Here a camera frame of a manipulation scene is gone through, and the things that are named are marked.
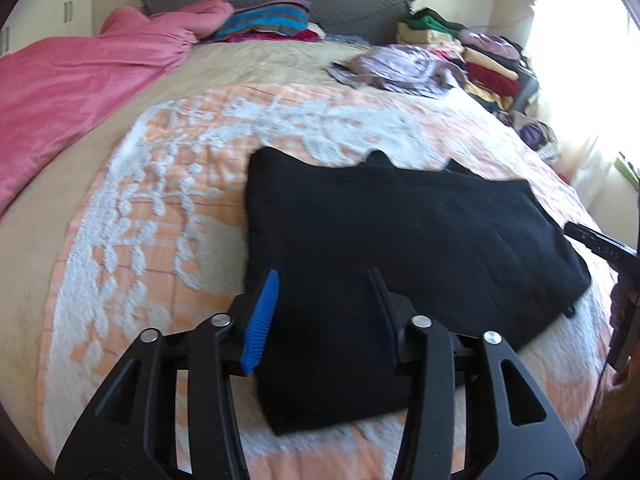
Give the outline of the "right hand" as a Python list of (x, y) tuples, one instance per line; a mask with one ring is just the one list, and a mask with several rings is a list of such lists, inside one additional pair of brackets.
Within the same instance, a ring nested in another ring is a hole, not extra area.
[(629, 301), (633, 304), (638, 304), (639, 291), (629, 278), (619, 273), (611, 292), (610, 324), (614, 330), (617, 330), (622, 325)]

